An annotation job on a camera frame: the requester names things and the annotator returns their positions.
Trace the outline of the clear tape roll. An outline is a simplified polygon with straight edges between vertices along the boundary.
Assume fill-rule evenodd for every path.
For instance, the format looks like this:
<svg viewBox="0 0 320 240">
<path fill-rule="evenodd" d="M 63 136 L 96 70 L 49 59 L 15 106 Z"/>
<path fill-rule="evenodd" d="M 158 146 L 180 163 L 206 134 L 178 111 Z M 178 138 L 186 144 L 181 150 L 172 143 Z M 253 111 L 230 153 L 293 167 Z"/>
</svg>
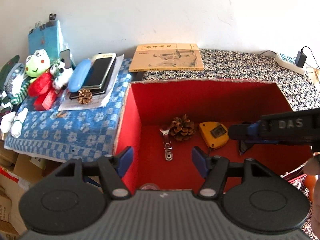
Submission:
<svg viewBox="0 0 320 240">
<path fill-rule="evenodd" d="M 143 184 L 140 188 L 140 190 L 154 190 L 154 191 L 158 191 L 160 190 L 159 186 L 157 186 L 154 183 L 146 183 Z"/>
</svg>

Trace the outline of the yellow tape measure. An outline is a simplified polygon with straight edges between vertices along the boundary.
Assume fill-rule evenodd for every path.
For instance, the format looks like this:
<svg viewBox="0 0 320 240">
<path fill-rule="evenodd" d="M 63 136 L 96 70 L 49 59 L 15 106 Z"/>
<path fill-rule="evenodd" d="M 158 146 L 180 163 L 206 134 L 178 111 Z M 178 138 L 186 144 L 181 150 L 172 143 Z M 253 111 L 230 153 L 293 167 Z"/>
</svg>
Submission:
<svg viewBox="0 0 320 240">
<path fill-rule="evenodd" d="M 229 140 L 228 129 L 219 122 L 202 122 L 199 124 L 199 129 L 202 138 L 211 150 L 221 148 Z"/>
</svg>

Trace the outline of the patterned black white cloth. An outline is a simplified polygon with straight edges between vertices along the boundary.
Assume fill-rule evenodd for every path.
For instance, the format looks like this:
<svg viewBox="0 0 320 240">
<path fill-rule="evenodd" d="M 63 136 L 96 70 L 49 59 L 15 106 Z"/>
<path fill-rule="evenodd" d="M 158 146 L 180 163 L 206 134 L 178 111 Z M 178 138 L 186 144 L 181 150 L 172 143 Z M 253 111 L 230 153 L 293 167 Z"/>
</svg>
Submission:
<svg viewBox="0 0 320 240">
<path fill-rule="evenodd" d="M 204 70 L 145 72 L 143 81 L 239 79 L 273 82 L 294 111 L 319 108 L 319 91 L 307 76 L 279 66 L 270 56 L 227 50 L 200 50 Z"/>
</svg>

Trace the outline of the pine cone in box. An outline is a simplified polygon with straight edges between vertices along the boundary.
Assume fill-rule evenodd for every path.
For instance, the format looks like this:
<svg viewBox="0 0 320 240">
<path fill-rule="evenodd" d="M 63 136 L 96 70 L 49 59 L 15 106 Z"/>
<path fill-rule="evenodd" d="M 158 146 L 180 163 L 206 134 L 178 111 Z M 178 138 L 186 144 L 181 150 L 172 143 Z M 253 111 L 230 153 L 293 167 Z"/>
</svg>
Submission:
<svg viewBox="0 0 320 240">
<path fill-rule="evenodd" d="M 169 135 L 176 141 L 189 140 L 195 133 L 195 124 L 186 114 L 175 117 L 169 128 Z"/>
</svg>

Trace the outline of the red cardboard box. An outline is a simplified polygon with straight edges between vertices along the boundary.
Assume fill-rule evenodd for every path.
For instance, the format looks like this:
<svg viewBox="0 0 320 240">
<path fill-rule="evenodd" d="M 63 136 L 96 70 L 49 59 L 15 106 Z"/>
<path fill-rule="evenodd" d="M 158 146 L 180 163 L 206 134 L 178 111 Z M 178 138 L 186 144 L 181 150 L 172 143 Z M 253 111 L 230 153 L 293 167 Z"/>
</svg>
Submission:
<svg viewBox="0 0 320 240">
<path fill-rule="evenodd" d="M 145 184 L 162 190 L 198 191 L 203 178 L 193 165 L 191 151 L 198 146 L 210 155 L 220 155 L 232 162 L 253 158 L 278 175 L 290 172 L 312 156 L 309 146 L 254 145 L 244 155 L 238 143 L 210 151 L 201 133 L 186 141 L 173 140 L 173 159 L 165 159 L 160 129 L 176 117 L 186 115 L 196 125 L 215 121 L 225 126 L 256 122 L 262 115 L 291 111 L 287 99 L 275 83 L 232 80 L 184 80 L 131 83 L 125 95 L 114 152 L 127 146 L 134 158 L 123 177 L 134 192 Z"/>
</svg>

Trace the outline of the orange gourd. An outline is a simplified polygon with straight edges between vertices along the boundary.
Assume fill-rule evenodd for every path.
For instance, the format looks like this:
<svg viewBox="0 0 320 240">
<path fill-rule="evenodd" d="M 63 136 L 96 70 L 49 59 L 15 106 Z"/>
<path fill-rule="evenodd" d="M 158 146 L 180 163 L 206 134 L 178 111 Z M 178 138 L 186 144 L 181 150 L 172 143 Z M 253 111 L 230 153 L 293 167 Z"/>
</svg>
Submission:
<svg viewBox="0 0 320 240">
<path fill-rule="evenodd" d="M 317 183 L 317 180 L 318 180 L 317 175 L 306 175 L 304 180 L 304 185 L 309 191 L 310 202 L 313 202 L 314 188 Z"/>
</svg>

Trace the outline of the blue floral towel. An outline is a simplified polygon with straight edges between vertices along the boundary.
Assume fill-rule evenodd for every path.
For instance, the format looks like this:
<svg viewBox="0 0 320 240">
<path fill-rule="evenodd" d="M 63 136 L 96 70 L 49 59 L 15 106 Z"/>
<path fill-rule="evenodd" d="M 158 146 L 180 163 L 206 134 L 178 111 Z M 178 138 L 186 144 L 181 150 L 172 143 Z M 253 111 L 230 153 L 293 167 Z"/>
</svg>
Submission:
<svg viewBox="0 0 320 240">
<path fill-rule="evenodd" d="M 19 108 L 28 109 L 21 135 L 7 135 L 4 147 L 55 161 L 94 161 L 111 154 L 125 92 L 132 79 L 130 63 L 130 59 L 123 61 L 106 107 L 60 113 L 60 100 L 56 100 L 50 110 L 36 111 L 34 99 L 27 97 Z"/>
</svg>

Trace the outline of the white power strip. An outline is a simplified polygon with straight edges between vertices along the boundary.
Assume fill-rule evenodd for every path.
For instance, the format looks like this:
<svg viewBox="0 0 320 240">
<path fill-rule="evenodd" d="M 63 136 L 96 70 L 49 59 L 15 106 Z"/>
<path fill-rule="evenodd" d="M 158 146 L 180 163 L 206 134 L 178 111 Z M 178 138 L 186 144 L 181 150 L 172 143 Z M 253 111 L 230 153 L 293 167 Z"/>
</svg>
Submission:
<svg viewBox="0 0 320 240">
<path fill-rule="evenodd" d="M 295 59 L 295 57 L 287 56 L 283 53 L 276 53 L 275 55 L 276 63 L 279 66 L 291 70 L 297 74 L 306 75 L 306 69 L 304 67 L 298 67 L 295 64 Z"/>
</svg>

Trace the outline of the black power adapter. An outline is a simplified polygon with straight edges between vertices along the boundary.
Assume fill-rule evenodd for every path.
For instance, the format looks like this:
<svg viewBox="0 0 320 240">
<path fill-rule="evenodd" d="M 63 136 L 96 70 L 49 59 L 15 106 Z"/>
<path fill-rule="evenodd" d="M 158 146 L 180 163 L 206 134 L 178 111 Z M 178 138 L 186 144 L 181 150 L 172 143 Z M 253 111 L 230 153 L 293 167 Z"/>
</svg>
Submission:
<svg viewBox="0 0 320 240">
<path fill-rule="evenodd" d="M 299 68 L 303 68 L 305 62 L 306 62 L 306 55 L 303 53 L 303 51 L 299 51 L 295 59 L 295 65 Z"/>
</svg>

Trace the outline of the black notebook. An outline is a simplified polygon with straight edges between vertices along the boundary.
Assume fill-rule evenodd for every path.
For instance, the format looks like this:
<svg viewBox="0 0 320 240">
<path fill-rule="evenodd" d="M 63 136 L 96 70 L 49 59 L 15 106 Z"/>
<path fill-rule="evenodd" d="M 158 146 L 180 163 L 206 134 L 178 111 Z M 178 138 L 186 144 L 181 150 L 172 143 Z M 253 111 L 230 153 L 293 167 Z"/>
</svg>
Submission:
<svg viewBox="0 0 320 240">
<path fill-rule="evenodd" d="M 92 95 L 100 95 L 100 94 L 105 94 L 106 93 L 109 81 L 111 79 L 111 76 L 112 76 L 112 73 L 113 73 L 113 70 L 114 70 L 115 62 L 116 62 L 116 60 L 112 64 L 112 67 L 110 68 L 110 70 L 108 72 L 108 75 L 106 77 L 106 80 L 105 80 L 103 86 L 100 89 L 89 89 L 92 92 Z"/>
</svg>

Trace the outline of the pine cone on paper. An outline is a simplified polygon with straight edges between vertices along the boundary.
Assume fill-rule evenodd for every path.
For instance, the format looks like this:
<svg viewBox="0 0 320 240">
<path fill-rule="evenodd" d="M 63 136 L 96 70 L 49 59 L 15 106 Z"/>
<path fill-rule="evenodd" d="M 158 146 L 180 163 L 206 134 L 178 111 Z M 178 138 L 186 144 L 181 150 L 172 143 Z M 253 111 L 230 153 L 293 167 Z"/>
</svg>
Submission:
<svg viewBox="0 0 320 240">
<path fill-rule="evenodd" d="M 77 101 L 81 105 L 87 105 L 92 101 L 92 96 L 93 95 L 90 90 L 82 88 L 78 91 Z"/>
</svg>

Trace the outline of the white paper sheet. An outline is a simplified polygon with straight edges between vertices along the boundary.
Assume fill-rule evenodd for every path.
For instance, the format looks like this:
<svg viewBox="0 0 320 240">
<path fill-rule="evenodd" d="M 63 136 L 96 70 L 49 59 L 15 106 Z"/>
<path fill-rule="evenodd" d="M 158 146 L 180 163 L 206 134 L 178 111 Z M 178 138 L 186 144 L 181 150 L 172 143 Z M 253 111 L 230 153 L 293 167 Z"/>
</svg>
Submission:
<svg viewBox="0 0 320 240">
<path fill-rule="evenodd" d="M 70 99 L 69 95 L 65 96 L 61 102 L 58 111 L 86 110 L 99 107 L 105 107 L 109 102 L 113 89 L 115 87 L 121 65 L 124 60 L 124 54 L 116 57 L 115 66 L 112 67 L 112 73 L 107 75 L 106 86 L 102 94 L 92 95 L 92 100 L 87 104 L 80 104 L 77 99 Z"/>
</svg>

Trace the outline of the black smartphone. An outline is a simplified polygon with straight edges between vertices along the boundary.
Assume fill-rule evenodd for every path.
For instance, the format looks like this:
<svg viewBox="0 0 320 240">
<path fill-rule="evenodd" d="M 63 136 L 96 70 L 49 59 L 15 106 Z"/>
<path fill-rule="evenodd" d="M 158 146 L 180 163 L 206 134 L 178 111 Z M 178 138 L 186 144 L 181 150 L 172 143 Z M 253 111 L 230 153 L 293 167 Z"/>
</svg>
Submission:
<svg viewBox="0 0 320 240">
<path fill-rule="evenodd" d="M 100 53 L 93 56 L 92 66 L 82 87 L 84 89 L 100 89 L 106 80 L 115 58 L 116 53 Z"/>
</svg>

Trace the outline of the blue glasses case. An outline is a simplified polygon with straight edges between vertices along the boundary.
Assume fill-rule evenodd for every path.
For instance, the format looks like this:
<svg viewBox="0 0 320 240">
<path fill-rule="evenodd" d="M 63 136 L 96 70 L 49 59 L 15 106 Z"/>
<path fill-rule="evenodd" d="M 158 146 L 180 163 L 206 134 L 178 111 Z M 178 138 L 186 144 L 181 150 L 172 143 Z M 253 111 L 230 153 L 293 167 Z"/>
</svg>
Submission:
<svg viewBox="0 0 320 240">
<path fill-rule="evenodd" d="M 91 60 L 90 59 L 82 60 L 76 66 L 76 68 L 74 69 L 73 74 L 71 75 L 69 82 L 68 82 L 68 90 L 70 92 L 75 93 L 81 89 L 90 68 L 91 68 Z"/>
</svg>

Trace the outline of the brown cardboard boxes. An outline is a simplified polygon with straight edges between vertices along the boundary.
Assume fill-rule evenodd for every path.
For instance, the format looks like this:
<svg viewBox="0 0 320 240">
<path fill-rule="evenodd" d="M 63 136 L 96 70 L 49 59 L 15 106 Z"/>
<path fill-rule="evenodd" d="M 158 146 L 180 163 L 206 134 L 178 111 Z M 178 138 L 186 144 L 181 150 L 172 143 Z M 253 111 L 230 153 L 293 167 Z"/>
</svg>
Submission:
<svg viewBox="0 0 320 240">
<path fill-rule="evenodd" d="M 1 141 L 1 187 L 11 199 L 10 223 L 19 235 L 27 230 L 18 209 L 22 195 L 60 165 L 59 162 L 7 150 Z"/>
</svg>

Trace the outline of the small red box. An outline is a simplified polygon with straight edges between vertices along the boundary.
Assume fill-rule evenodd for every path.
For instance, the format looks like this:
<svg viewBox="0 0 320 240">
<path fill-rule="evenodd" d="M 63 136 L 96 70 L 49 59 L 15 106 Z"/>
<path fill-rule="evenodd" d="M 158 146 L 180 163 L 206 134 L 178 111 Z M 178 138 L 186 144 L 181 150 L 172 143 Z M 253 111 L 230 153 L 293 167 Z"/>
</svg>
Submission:
<svg viewBox="0 0 320 240">
<path fill-rule="evenodd" d="M 33 104 L 34 109 L 37 111 L 47 111 L 51 109 L 53 103 L 55 102 L 59 94 L 60 94 L 59 90 L 55 90 L 54 88 L 51 88 L 44 94 L 37 97 L 37 99 Z"/>
</svg>

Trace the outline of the yellow paperback book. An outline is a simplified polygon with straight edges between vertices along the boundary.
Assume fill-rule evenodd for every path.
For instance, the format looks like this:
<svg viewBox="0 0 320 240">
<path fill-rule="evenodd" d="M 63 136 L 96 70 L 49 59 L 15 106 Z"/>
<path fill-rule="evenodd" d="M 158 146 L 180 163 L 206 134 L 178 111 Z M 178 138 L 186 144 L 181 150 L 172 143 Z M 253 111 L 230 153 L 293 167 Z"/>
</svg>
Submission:
<svg viewBox="0 0 320 240">
<path fill-rule="evenodd" d="M 138 45 L 129 66 L 130 72 L 165 70 L 204 70 L 196 44 L 159 43 Z"/>
</svg>

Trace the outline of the white panda plush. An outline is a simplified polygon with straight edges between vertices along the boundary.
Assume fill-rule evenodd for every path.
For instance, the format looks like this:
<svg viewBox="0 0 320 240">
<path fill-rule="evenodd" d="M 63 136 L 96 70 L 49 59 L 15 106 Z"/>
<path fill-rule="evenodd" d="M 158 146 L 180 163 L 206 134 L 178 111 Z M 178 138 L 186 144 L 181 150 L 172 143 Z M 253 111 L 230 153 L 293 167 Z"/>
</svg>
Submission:
<svg viewBox="0 0 320 240">
<path fill-rule="evenodd" d="M 72 74 L 72 68 L 66 68 L 65 63 L 60 61 L 59 63 L 54 63 L 49 69 L 50 74 L 53 76 L 52 87 L 55 90 L 61 90 L 63 87 L 66 87 Z"/>
</svg>

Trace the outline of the green frog plush toy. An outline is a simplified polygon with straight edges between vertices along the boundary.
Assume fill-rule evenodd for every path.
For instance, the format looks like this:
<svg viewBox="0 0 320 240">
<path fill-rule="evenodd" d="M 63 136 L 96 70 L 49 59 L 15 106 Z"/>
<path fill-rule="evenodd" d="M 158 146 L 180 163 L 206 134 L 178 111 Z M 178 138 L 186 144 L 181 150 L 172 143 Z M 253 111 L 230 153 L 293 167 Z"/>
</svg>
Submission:
<svg viewBox="0 0 320 240">
<path fill-rule="evenodd" d="M 44 49 L 36 50 L 25 61 L 25 72 L 29 77 L 39 77 L 50 68 L 50 58 Z"/>
</svg>

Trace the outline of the blue paper bag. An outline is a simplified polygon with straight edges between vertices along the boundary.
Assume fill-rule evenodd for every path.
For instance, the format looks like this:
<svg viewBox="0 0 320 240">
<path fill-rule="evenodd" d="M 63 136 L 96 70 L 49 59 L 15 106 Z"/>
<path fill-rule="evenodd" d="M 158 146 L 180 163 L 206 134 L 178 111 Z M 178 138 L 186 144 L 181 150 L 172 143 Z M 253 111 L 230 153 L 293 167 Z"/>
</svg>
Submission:
<svg viewBox="0 0 320 240">
<path fill-rule="evenodd" d="M 49 20 L 45 23 L 36 22 L 28 34 L 29 55 L 36 50 L 44 49 L 51 62 L 63 60 L 67 67 L 75 67 L 73 55 L 65 41 L 60 21 L 56 14 L 49 14 Z"/>
</svg>

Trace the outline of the metal keychain clasp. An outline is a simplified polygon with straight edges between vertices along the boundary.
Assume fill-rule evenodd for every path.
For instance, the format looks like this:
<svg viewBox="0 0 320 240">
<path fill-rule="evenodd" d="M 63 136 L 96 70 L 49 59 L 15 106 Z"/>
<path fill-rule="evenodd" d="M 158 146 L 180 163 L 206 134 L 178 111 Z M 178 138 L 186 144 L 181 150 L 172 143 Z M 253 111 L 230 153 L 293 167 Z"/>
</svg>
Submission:
<svg viewBox="0 0 320 240">
<path fill-rule="evenodd" d="M 159 130 L 160 130 L 161 134 L 163 135 L 165 159 L 166 159 L 166 161 L 172 161 L 173 153 L 172 153 L 171 141 L 169 139 L 170 129 L 169 128 L 160 128 Z"/>
</svg>

